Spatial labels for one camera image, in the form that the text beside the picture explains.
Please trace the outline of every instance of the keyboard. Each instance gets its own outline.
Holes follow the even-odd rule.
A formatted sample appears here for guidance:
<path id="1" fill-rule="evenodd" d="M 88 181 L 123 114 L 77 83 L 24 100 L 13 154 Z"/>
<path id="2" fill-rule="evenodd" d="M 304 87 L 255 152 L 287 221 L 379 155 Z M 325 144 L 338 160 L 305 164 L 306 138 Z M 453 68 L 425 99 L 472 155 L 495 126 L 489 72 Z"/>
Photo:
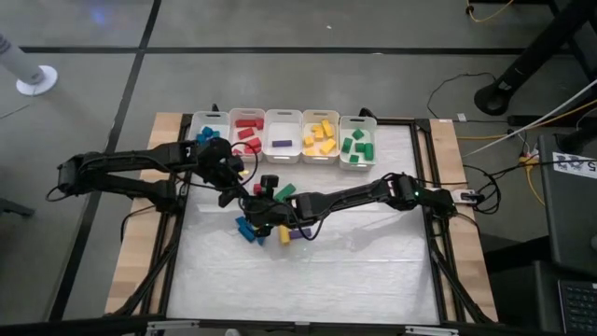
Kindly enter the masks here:
<path id="1" fill-rule="evenodd" d="M 597 335 L 597 284 L 560 280 L 558 287 L 564 332 Z"/>

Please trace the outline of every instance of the concrete floor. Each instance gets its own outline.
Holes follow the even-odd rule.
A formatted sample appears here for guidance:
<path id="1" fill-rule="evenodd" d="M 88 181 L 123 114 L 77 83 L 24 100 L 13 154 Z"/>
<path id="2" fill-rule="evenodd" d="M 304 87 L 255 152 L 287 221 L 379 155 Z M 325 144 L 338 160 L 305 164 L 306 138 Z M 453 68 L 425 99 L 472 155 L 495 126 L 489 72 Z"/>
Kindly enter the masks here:
<path id="1" fill-rule="evenodd" d="M 151 0 L 4 0 L 0 32 L 28 47 L 133 47 L 141 44 Z M 483 17 L 498 7 L 477 6 Z M 385 47 L 524 48 L 550 22 L 543 6 L 515 5 L 494 21 L 474 24 L 465 1 L 443 0 L 171 0 L 161 4 L 149 47 Z M 0 120 L 0 196 L 36 214 L 0 217 L 0 324 L 44 320 L 60 283 L 78 228 L 84 197 L 46 203 L 55 167 L 71 156 L 103 150 L 120 108 L 126 113 L 117 150 L 145 148 L 156 112 L 194 112 L 218 103 L 238 106 L 335 109 L 353 115 L 366 106 L 378 116 L 430 118 L 425 103 L 444 79 L 463 72 L 500 75 L 516 56 L 370 54 L 146 54 L 132 96 L 125 85 L 134 54 L 32 54 L 55 66 L 59 86 L 38 98 L 19 96 L 14 77 L 0 69 L 0 113 L 30 104 Z M 472 96 L 487 77 L 462 78 L 436 94 L 441 118 L 479 112 Z M 587 84 L 576 60 L 551 59 L 517 93 L 510 114 L 544 114 Z M 505 123 L 457 124 L 459 135 L 502 133 Z M 539 133 L 529 134 L 534 144 Z M 468 152 L 484 142 L 462 142 Z M 496 171 L 517 162 L 513 140 L 467 158 Z M 467 172 L 471 186 L 478 175 Z M 522 172 L 500 180 L 500 212 L 477 216 L 486 248 L 547 232 L 544 211 Z M 535 186 L 540 176 L 535 172 Z M 119 251 L 119 224 L 131 202 L 103 195 L 93 220 L 65 318 L 99 316 Z"/>

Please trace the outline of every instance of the white label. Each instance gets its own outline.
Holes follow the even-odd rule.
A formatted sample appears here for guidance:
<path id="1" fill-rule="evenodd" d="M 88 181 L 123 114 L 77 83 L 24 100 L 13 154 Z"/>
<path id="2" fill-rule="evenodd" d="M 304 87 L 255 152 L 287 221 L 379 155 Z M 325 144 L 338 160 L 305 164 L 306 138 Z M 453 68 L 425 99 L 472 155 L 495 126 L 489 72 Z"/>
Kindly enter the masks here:
<path id="1" fill-rule="evenodd" d="M 575 161 L 575 160 L 594 160 L 574 154 L 563 154 L 553 152 L 554 161 Z M 597 178 L 597 162 L 557 162 L 553 163 L 553 170 L 560 173 Z"/>

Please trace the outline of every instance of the plastic bin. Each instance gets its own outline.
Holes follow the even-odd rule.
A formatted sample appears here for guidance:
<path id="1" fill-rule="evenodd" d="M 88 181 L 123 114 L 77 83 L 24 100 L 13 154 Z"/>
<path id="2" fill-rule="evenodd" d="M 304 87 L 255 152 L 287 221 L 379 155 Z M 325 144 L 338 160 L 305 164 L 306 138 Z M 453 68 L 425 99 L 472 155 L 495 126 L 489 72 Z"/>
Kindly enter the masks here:
<path id="1" fill-rule="evenodd" d="M 229 140 L 230 117 L 228 112 L 195 112 L 188 129 L 188 140 L 197 139 L 197 134 L 201 133 L 205 126 L 214 131 L 219 131 L 221 138 Z"/>
<path id="2" fill-rule="evenodd" d="M 375 165 L 377 160 L 377 146 L 375 144 L 375 129 L 377 128 L 377 121 L 370 117 L 350 117 L 344 116 L 340 118 L 340 147 L 345 137 L 353 139 L 350 153 L 340 153 L 340 168 L 353 171 L 368 171 Z M 363 137 L 355 140 L 353 132 L 360 129 L 363 132 Z M 373 144 L 373 161 L 365 161 L 363 153 L 356 153 L 354 150 L 354 143 L 372 143 Z M 351 155 L 358 155 L 359 163 L 350 163 Z"/>
<path id="3" fill-rule="evenodd" d="M 265 114 L 263 154 L 268 162 L 297 163 L 302 151 L 302 113 L 297 110 L 271 109 Z M 274 147 L 271 142 L 291 140 L 291 147 Z"/>
<path id="4" fill-rule="evenodd" d="M 246 127 L 236 127 L 236 120 L 247 120 L 247 119 L 265 119 L 265 111 L 260 108 L 232 108 L 229 112 L 230 114 L 230 143 L 234 144 L 239 141 L 246 142 L 251 140 L 255 137 L 259 138 L 261 141 L 261 151 L 257 153 L 257 159 L 261 161 L 263 159 L 263 131 L 265 130 L 265 124 L 263 126 L 263 130 L 258 130 L 256 127 L 253 128 L 255 133 L 254 136 L 250 138 L 245 138 L 243 140 L 239 139 L 238 131 L 245 129 Z M 238 145 L 234 149 L 239 149 L 242 154 L 241 158 L 245 162 L 254 162 L 255 155 L 253 154 L 244 154 L 244 146 Z"/>
<path id="5" fill-rule="evenodd" d="M 339 147 L 339 132 L 338 132 L 338 124 L 340 120 L 340 114 L 336 111 L 329 111 L 329 110 L 306 110 L 302 114 L 302 136 L 312 135 L 313 132 L 311 131 L 311 127 L 313 125 L 321 125 L 321 121 L 323 119 L 328 119 L 329 124 L 332 126 L 334 130 L 334 140 L 336 141 L 336 147 L 332 149 L 329 154 L 321 155 L 319 153 L 319 147 L 323 144 L 323 142 L 315 142 L 313 148 L 315 152 L 318 154 L 316 156 L 308 156 L 305 153 L 307 148 L 303 147 L 302 149 L 302 158 L 307 163 L 319 163 L 319 164 L 331 164 L 336 161 L 338 158 L 338 154 L 340 153 Z"/>

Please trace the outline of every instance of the red block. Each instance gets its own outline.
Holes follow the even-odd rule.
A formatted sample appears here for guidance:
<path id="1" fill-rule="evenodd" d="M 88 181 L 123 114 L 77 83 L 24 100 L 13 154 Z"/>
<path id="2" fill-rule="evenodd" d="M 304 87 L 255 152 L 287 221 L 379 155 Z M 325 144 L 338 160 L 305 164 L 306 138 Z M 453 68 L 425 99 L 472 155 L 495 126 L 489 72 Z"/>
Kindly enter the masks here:
<path id="1" fill-rule="evenodd" d="M 262 191 L 262 189 L 261 189 L 261 185 L 260 184 L 256 183 L 256 184 L 253 185 L 253 194 L 254 195 L 260 194 L 261 191 Z"/>
<path id="2" fill-rule="evenodd" d="M 239 119 L 234 123 L 236 127 L 255 127 L 256 123 L 254 119 Z"/>
<path id="3" fill-rule="evenodd" d="M 263 130 L 263 119 L 256 119 L 255 125 L 257 126 L 258 130 Z"/>
<path id="4" fill-rule="evenodd" d="M 238 132 L 239 139 L 243 140 L 244 138 L 248 138 L 249 136 L 255 135 L 252 128 L 244 129 Z"/>
<path id="5" fill-rule="evenodd" d="M 261 151 L 261 147 L 257 147 L 257 148 L 255 148 L 255 152 L 256 152 L 256 153 L 259 153 L 260 151 Z M 244 154 L 251 154 L 251 155 L 253 155 L 253 149 L 251 149 L 251 148 L 250 148 L 250 147 L 248 147 L 248 146 L 245 146 L 245 147 L 244 147 Z"/>
<path id="6" fill-rule="evenodd" d="M 247 141 L 246 143 L 251 145 L 251 147 L 254 147 L 254 148 L 261 147 L 261 140 L 259 140 L 258 137 L 255 137 L 255 138 Z"/>

